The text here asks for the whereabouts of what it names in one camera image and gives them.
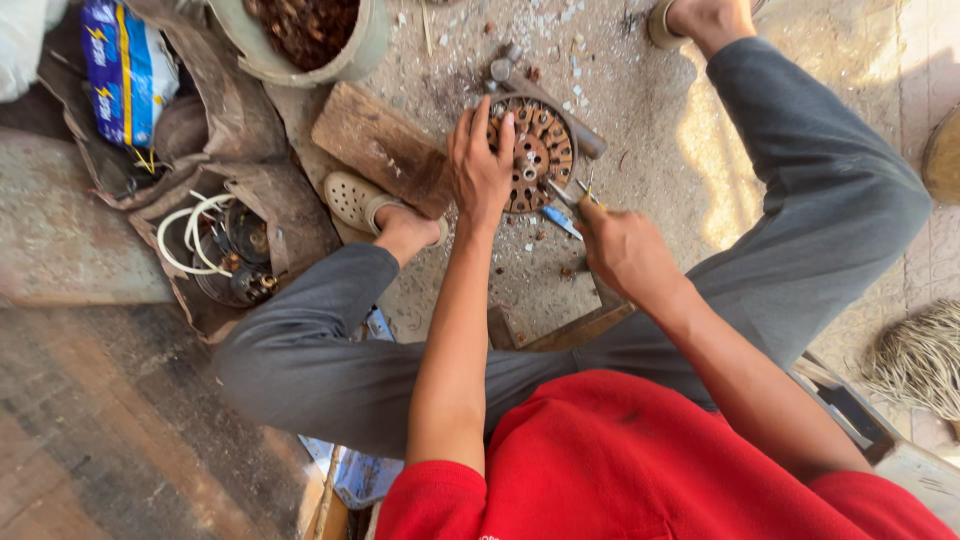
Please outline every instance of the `person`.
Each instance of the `person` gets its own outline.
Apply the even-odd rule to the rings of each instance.
[[[488,96],[447,136],[459,219],[425,344],[347,338],[442,233],[387,205],[373,244],[318,262],[215,356],[227,399],[253,419],[405,459],[378,538],[955,538],[872,474],[783,372],[898,259],[928,195],[829,90],[756,37],[748,0],[667,7],[766,183],[763,216],[728,251],[684,275],[646,217],[584,201],[589,266],[639,311],[573,350],[489,351],[512,160],[487,144]],[[501,137],[513,147],[513,130]]]

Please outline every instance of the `bucket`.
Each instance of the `bucket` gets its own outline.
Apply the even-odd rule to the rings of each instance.
[[[384,0],[360,0],[357,24],[347,46],[330,63],[303,71],[274,50],[260,21],[251,17],[242,0],[209,0],[217,20],[242,56],[240,68],[261,81],[310,88],[335,81],[355,81],[371,73],[387,53],[387,8]]]

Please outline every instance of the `gray pants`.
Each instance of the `gray pants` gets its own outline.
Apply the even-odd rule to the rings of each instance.
[[[727,46],[707,73],[767,193],[753,229],[687,275],[721,317],[785,367],[897,260],[930,198],[879,136],[766,41]],[[254,311],[214,358],[229,402],[263,424],[402,458],[423,344],[347,339],[397,270],[386,250],[350,244]],[[577,349],[490,351],[486,435],[540,384],[597,368],[715,408],[684,356],[635,313]]]

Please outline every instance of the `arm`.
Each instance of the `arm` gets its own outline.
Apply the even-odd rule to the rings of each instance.
[[[414,384],[407,466],[442,459],[484,474],[487,280],[493,234],[510,195],[515,137],[513,114],[508,113],[500,151],[491,153],[489,108],[486,96],[476,112],[464,112],[446,137],[460,216]]]
[[[740,436],[803,482],[834,471],[873,471],[826,411],[713,312],[649,219],[608,213],[590,201],[581,210],[590,267],[686,355]]]

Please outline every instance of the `hammer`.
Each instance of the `hammer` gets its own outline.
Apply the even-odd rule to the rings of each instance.
[[[511,42],[510,45],[507,46],[507,52],[504,57],[491,62],[490,74],[492,79],[485,82],[486,90],[493,91],[498,86],[503,86],[511,92],[532,96],[549,105],[554,110],[562,110],[563,108],[557,104],[556,100],[554,100],[550,94],[546,93],[546,90],[531,83],[524,77],[513,73],[514,64],[520,59],[520,55],[522,54],[523,49],[516,43]],[[567,114],[566,117],[570,121],[570,129],[573,131],[573,136],[577,137],[577,143],[580,149],[583,150],[584,154],[590,159],[599,160],[600,157],[607,152],[607,141],[602,136],[594,133],[593,130],[588,128],[579,118],[572,114]]]

